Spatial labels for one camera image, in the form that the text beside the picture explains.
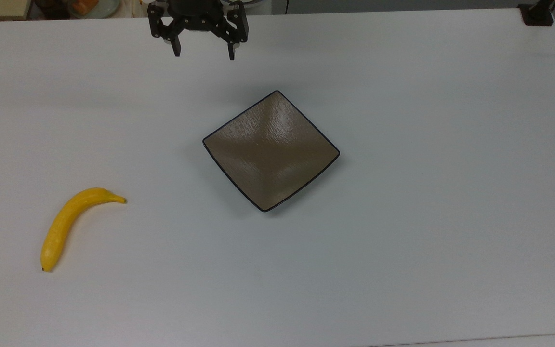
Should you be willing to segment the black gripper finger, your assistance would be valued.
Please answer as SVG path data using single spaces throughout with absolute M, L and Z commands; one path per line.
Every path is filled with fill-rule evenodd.
M 249 25 L 244 3 L 232 2 L 229 4 L 225 16 L 215 20 L 213 34 L 227 43 L 229 60 L 234 61 L 238 46 L 248 41 Z
M 179 35 L 185 29 L 185 18 L 174 17 L 168 24 L 164 24 L 162 18 L 167 11 L 167 5 L 148 5 L 148 22 L 153 37 L 163 38 L 170 44 L 176 57 L 181 54 L 181 43 Z

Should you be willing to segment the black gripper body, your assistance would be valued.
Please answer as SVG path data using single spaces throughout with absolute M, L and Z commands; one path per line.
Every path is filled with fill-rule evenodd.
M 219 0 L 168 0 L 172 26 L 192 31 L 210 31 L 225 23 Z

